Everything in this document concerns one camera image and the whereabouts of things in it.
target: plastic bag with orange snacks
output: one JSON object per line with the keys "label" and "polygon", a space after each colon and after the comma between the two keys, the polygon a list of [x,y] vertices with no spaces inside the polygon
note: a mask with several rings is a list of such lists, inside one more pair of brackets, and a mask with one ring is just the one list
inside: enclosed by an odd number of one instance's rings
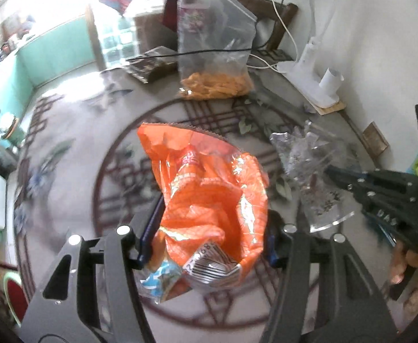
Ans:
{"label": "plastic bag with orange snacks", "polygon": [[238,285],[263,251],[268,218],[257,159],[185,126],[142,124],[137,134],[166,203],[152,262],[168,256],[192,287]]}

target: table surface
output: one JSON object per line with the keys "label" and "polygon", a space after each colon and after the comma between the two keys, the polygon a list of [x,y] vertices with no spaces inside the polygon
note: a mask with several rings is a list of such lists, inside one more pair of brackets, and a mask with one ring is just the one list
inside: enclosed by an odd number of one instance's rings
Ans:
{"label": "table surface", "polygon": [[[296,107],[306,102],[280,74],[268,70],[259,74],[270,90]],[[281,168],[261,132],[239,134],[239,120],[255,115],[256,105],[244,100],[235,106],[233,100],[183,101],[176,96],[179,87],[177,74],[144,85],[122,70],[113,70],[79,77],[37,101],[21,152],[14,215],[18,263],[28,298],[68,236],[101,236],[129,222],[150,201],[156,183],[136,135],[141,122],[183,122],[211,129],[255,154],[265,170]],[[271,117],[282,131],[290,131],[294,119],[303,116],[278,96],[270,102]],[[374,168],[341,115],[310,115],[310,119],[350,143],[362,169]],[[292,223],[297,199],[295,192],[293,202],[274,199],[271,207]],[[391,246],[369,226],[359,205],[348,202],[356,214],[340,231],[381,288],[387,280]],[[334,231],[320,234],[327,237]],[[317,273],[311,269],[311,279]],[[146,303],[146,315],[157,342],[257,342],[277,280],[276,271],[260,260],[238,290],[205,296],[192,290],[159,306]],[[316,301],[314,290],[305,330],[315,315]],[[108,329],[107,301],[101,297],[99,303],[103,326]]]}

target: white cable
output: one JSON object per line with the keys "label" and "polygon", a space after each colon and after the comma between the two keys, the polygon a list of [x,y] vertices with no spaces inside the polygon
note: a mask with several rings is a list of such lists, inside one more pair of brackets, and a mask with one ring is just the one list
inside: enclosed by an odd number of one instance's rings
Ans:
{"label": "white cable", "polygon": [[267,67],[256,67],[256,66],[247,66],[248,68],[254,68],[254,69],[268,69],[271,68],[273,71],[277,72],[277,73],[281,73],[277,70],[276,67],[274,67],[274,64],[269,64],[267,61],[265,61],[263,58],[260,58],[258,56],[256,56],[255,54],[250,54],[251,57],[254,57],[256,59],[260,59],[263,63],[265,63],[267,65]]}
{"label": "white cable", "polygon": [[288,30],[287,26],[285,25],[284,21],[283,21],[283,20],[282,20],[282,18],[280,17],[279,12],[277,11],[277,7],[276,7],[276,3],[275,3],[275,1],[274,1],[274,0],[271,0],[271,1],[272,1],[272,6],[274,7],[274,11],[275,11],[275,12],[276,12],[276,14],[277,14],[277,17],[279,18],[280,22],[282,23],[282,25],[284,26],[285,30],[287,31],[288,36],[290,36],[290,38],[292,39],[292,42],[293,42],[293,45],[294,45],[294,47],[295,47],[295,51],[296,51],[296,59],[295,59],[295,63],[297,63],[297,62],[300,60],[300,55],[299,55],[299,52],[298,52],[298,46],[297,46],[297,44],[296,44],[296,42],[295,42],[295,40],[294,40],[294,38],[293,38],[292,34],[290,33],[290,31]]}
{"label": "white cable", "polygon": [[309,0],[309,7],[310,7],[310,30],[309,30],[309,37],[307,38],[307,42],[313,38],[316,33],[316,2],[315,0]]}
{"label": "white cable", "polygon": [[320,34],[318,34],[318,36],[317,36],[317,39],[316,39],[317,42],[322,41],[322,38],[325,35],[326,30],[328,29],[328,27],[330,26],[331,21],[333,20],[334,13],[336,12],[336,9],[338,8],[338,6],[339,6],[339,0],[333,0],[333,5],[331,7],[330,15],[328,16],[328,19],[325,22],[325,26],[323,27],[322,32]]}

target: plastic wrapper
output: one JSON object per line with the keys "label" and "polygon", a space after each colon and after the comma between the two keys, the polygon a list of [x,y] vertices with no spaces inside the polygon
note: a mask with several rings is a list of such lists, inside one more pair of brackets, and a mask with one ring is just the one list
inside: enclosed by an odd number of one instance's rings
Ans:
{"label": "plastic wrapper", "polygon": [[268,177],[257,159],[193,128],[142,124],[137,133],[166,203],[142,293],[163,301],[175,285],[235,287],[263,250]]}
{"label": "plastic wrapper", "polygon": [[[249,49],[256,17],[236,0],[179,0],[179,52]],[[183,88],[190,99],[231,98],[253,89],[247,72],[250,51],[179,56]]]}
{"label": "plastic wrapper", "polygon": [[300,189],[310,231],[316,232],[341,223],[354,215],[345,208],[345,194],[326,176],[329,165],[359,170],[358,161],[348,145],[334,135],[313,129],[311,123],[302,131],[273,133],[285,173]]}
{"label": "plastic wrapper", "polygon": [[142,83],[150,83],[177,70],[177,57],[154,56],[173,54],[177,52],[163,46],[156,47],[145,52],[143,57],[130,59],[130,64],[123,68]]}

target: teal cabinet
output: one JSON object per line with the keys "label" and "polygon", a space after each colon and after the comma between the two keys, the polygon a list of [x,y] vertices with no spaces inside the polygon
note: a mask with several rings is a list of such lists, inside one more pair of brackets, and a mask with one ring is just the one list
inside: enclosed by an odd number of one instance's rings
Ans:
{"label": "teal cabinet", "polygon": [[35,88],[93,61],[84,16],[31,39],[0,63],[1,115],[22,118]]}
{"label": "teal cabinet", "polygon": [[94,59],[85,17],[59,25],[25,44],[18,56],[34,87],[92,63]]}

